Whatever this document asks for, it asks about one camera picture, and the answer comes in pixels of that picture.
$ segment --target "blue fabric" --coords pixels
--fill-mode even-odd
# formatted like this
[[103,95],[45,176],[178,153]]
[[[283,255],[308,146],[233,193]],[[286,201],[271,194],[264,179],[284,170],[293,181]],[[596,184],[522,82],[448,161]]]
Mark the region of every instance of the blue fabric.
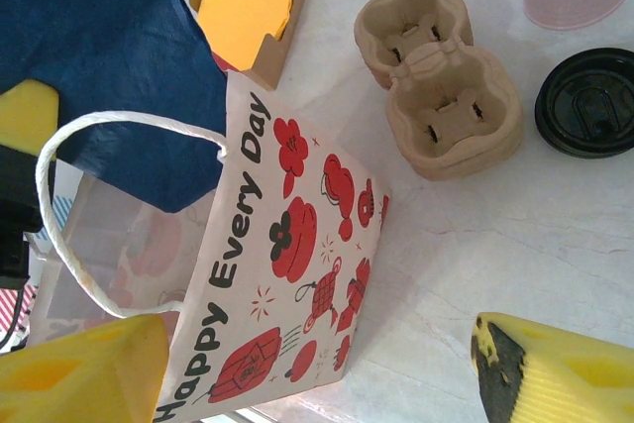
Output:
[[[225,133],[227,78],[183,0],[0,0],[0,92],[26,78],[60,95],[59,124],[104,110]],[[149,126],[93,126],[58,156],[176,212],[219,180],[217,148]]]

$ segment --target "cup lid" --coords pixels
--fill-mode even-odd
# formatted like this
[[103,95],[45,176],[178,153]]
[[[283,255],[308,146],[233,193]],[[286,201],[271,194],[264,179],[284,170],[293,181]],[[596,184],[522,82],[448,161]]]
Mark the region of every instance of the cup lid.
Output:
[[555,149],[584,159],[634,147],[634,53],[595,49],[559,64],[535,103],[535,122]]

